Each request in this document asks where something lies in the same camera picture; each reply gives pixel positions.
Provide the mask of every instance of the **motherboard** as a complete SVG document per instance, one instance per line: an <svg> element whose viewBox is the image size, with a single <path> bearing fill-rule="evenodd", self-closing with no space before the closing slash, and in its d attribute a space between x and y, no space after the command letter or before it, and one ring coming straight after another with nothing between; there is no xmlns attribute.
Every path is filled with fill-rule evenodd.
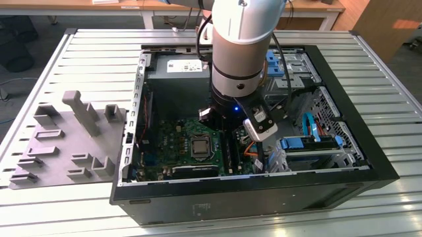
<svg viewBox="0 0 422 237"><path fill-rule="evenodd" d="M237 169L231 166L231 157L221 142L221 132L201 125L196 118L160 120L156 136L155 154L142 154L142 180L159 181L181 179L188 176L227 176L252 173L249 156L243 156L240 138L244 129L233 131L236 138Z"/></svg>

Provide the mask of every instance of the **slotted metal table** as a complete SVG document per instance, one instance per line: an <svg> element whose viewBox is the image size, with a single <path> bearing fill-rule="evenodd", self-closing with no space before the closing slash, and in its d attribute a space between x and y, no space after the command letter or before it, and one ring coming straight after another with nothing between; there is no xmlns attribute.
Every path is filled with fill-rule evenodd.
<svg viewBox="0 0 422 237"><path fill-rule="evenodd" d="M195 32L77 30L64 35L0 146L1 236L420 236L422 107L359 36L284 31L283 44L316 44L400 175L329 211L141 228L108 197L110 183L10 190L8 178L26 148L38 104L60 111L65 90L94 108L130 106L142 44L195 43Z"/></svg>

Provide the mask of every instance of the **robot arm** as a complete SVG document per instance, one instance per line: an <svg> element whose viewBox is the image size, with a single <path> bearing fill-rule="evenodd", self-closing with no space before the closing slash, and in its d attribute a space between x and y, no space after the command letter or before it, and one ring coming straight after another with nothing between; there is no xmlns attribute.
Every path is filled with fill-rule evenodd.
<svg viewBox="0 0 422 237"><path fill-rule="evenodd" d="M287 0L161 0L209 9L212 6L212 91L213 109L233 118L240 106L243 125L253 141L276 132L276 124L256 89L271 34ZM236 127L223 126L227 130Z"/></svg>

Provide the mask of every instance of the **cpu socket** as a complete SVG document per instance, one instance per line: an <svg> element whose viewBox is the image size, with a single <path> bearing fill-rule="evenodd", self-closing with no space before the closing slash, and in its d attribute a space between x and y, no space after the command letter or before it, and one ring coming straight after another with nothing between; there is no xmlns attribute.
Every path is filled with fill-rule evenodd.
<svg viewBox="0 0 422 237"><path fill-rule="evenodd" d="M203 161L211 157L209 137L191 137L191 157Z"/></svg>

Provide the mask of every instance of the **gray 3d-printed holder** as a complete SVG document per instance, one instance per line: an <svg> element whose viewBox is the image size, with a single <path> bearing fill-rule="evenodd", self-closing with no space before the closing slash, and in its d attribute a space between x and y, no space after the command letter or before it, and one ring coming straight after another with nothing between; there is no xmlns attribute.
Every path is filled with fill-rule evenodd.
<svg viewBox="0 0 422 237"><path fill-rule="evenodd" d="M70 112L38 106L38 122L26 152L10 177L10 189L110 182L120 156L125 110L106 105L94 110L80 101L78 91L66 91L62 102Z"/></svg>

